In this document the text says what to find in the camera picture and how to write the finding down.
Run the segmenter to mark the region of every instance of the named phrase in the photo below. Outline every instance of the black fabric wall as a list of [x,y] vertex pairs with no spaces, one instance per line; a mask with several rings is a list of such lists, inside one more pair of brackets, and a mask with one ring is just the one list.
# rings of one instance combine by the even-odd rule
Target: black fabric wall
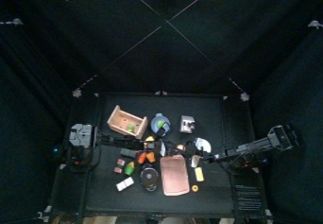
[[252,93],[322,0],[4,0],[70,90]]
[[266,170],[271,211],[283,219],[323,220],[323,30],[311,30],[252,95],[255,130],[292,122],[303,145],[274,155]]
[[62,143],[70,97],[22,27],[0,26],[2,223],[35,223],[48,205],[52,150]]

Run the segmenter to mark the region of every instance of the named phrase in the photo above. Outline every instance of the wooden box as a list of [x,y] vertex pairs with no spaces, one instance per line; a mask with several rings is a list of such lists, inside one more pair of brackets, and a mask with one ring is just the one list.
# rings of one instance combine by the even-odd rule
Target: wooden box
[[122,111],[120,106],[116,106],[107,120],[110,128],[124,135],[131,135],[136,139],[142,139],[148,125],[148,118],[138,116]]

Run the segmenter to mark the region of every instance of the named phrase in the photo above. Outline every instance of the black tabletop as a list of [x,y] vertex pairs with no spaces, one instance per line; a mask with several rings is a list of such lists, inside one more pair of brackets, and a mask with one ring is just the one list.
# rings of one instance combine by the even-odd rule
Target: black tabletop
[[[102,95],[99,108],[99,128],[106,134],[123,136],[112,131],[107,119],[116,107],[135,116],[151,119],[163,113],[171,120],[171,131],[163,138],[175,144],[194,141],[196,137],[206,139],[212,152],[216,153],[224,146],[232,146],[252,140],[252,127],[247,103],[238,97],[187,96],[187,95]],[[196,130],[192,134],[179,132],[180,116],[192,116],[196,121]],[[150,125],[143,139],[154,135]],[[127,176],[114,173],[120,149],[115,146],[100,146],[100,163],[90,177],[84,211],[106,215],[163,215],[216,216],[232,215],[231,185],[227,173],[219,164],[199,162],[204,181],[196,181],[195,170],[187,159],[190,185],[198,185],[198,192],[168,197],[164,195],[162,178],[156,190],[150,192],[140,183],[140,166],[131,177],[134,184],[124,191],[119,191],[116,184]],[[159,161],[154,164],[160,174]]]

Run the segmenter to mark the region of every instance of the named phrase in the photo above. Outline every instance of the orange object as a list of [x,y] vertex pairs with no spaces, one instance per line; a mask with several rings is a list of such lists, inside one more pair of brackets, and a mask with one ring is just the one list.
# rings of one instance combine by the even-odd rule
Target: orange object
[[151,162],[151,163],[154,163],[156,160],[155,160],[155,154],[154,154],[154,152],[150,152],[148,154],[147,154],[147,158],[148,158],[148,161]]
[[143,152],[143,153],[140,154],[139,158],[138,158],[138,163],[139,163],[139,164],[143,164],[144,161],[146,161],[146,159],[147,159],[147,153]]

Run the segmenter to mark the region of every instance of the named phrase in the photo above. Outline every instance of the green object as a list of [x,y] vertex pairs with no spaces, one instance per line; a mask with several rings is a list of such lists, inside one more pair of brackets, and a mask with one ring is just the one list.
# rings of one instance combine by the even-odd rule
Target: green object
[[134,173],[134,171],[135,171],[135,162],[130,162],[127,164],[126,174],[131,175]]
[[128,125],[127,125],[127,130],[128,130],[130,132],[135,132],[135,127],[134,127],[134,125],[128,124]]
[[156,126],[158,126],[159,128],[162,128],[162,127],[164,126],[164,122],[163,122],[163,121],[158,121]]

